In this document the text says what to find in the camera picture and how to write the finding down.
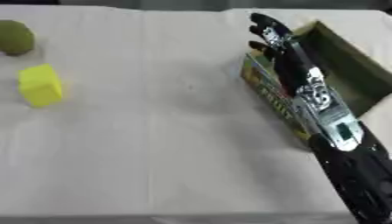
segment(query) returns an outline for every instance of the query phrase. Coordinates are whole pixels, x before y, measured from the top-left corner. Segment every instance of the white table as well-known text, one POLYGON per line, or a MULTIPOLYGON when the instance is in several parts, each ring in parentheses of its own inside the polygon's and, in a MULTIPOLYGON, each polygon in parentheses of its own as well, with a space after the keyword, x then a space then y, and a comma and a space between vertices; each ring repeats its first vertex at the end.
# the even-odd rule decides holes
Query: white table
MULTIPOLYGON (((0 6, 38 39, 0 58, 0 215, 345 212, 313 155, 238 77, 251 11, 290 28, 321 19, 392 71, 392 18, 379 11, 0 6), (67 98, 29 108, 17 71, 41 63, 67 98)), ((392 149, 386 111, 365 122, 392 149)))

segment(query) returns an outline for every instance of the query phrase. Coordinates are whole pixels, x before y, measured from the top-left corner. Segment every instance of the yellow foam block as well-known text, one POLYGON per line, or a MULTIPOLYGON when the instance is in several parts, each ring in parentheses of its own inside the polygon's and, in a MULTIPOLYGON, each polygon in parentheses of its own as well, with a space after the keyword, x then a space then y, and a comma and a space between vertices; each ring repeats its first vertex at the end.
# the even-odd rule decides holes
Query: yellow foam block
POLYGON ((19 93, 33 107, 44 107, 61 101, 61 82, 49 64, 20 71, 18 81, 19 93))

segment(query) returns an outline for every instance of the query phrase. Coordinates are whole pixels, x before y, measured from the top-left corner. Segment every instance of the cardboard box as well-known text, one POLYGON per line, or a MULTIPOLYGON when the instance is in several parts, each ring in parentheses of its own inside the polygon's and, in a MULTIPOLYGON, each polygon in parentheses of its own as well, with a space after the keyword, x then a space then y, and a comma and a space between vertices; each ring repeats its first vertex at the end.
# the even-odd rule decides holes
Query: cardboard box
MULTIPOLYGON (((321 22, 308 24, 294 33, 304 43, 310 58, 323 71, 325 81, 340 93, 356 116, 363 115, 392 92, 392 74, 321 22)), ((295 119, 291 102, 263 52, 247 53, 241 77, 306 144, 310 134, 295 119)))

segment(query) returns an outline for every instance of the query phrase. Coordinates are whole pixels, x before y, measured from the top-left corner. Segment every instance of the green fruit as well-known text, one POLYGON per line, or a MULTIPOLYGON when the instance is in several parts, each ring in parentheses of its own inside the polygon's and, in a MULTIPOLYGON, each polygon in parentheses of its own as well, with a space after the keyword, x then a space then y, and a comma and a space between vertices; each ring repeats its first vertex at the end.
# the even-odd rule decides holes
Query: green fruit
POLYGON ((0 20, 0 51, 10 56, 29 52, 34 47, 34 34, 24 24, 0 20))

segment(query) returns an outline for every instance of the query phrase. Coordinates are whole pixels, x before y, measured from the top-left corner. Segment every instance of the robotic hand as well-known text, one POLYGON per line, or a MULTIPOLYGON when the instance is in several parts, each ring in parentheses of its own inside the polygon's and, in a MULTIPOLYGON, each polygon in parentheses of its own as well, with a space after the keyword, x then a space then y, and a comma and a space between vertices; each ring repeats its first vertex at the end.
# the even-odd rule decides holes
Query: robotic hand
POLYGON ((297 120, 311 134, 309 146, 336 192, 361 224, 392 223, 392 162, 389 154, 325 83, 298 38, 272 17, 253 13, 249 41, 273 63, 297 120))

